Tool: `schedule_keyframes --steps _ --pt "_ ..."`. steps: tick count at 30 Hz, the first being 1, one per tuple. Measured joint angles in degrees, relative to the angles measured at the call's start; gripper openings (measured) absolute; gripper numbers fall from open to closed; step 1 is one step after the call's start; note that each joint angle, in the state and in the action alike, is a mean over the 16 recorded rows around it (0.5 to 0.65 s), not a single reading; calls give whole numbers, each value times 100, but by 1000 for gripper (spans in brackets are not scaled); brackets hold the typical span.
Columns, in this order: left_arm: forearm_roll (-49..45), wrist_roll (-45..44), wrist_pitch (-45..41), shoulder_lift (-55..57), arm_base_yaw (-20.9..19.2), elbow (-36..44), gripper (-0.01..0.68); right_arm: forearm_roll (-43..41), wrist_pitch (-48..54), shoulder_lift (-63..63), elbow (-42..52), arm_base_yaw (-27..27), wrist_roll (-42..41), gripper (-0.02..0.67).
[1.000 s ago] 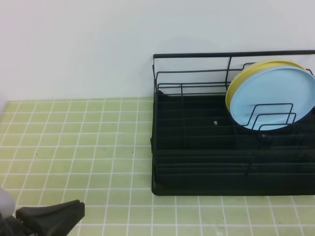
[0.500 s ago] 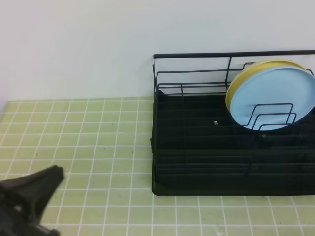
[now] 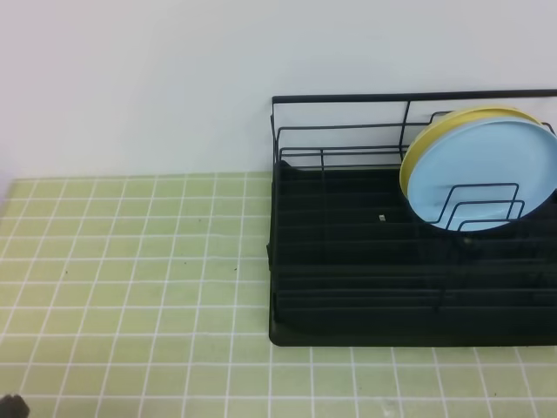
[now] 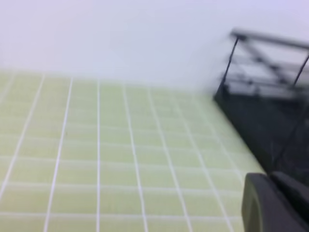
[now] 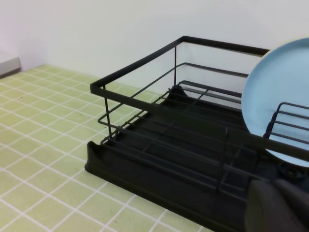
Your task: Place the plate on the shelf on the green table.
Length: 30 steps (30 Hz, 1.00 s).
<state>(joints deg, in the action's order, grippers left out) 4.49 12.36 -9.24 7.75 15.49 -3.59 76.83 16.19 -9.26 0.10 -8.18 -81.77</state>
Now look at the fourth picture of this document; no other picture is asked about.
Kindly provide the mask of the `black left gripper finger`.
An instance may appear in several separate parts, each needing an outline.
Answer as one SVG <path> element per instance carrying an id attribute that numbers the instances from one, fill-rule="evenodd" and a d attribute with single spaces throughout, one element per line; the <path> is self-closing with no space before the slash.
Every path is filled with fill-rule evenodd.
<path id="1" fill-rule="evenodd" d="M 281 173 L 248 173 L 242 198 L 245 232 L 307 232 L 309 188 Z"/>

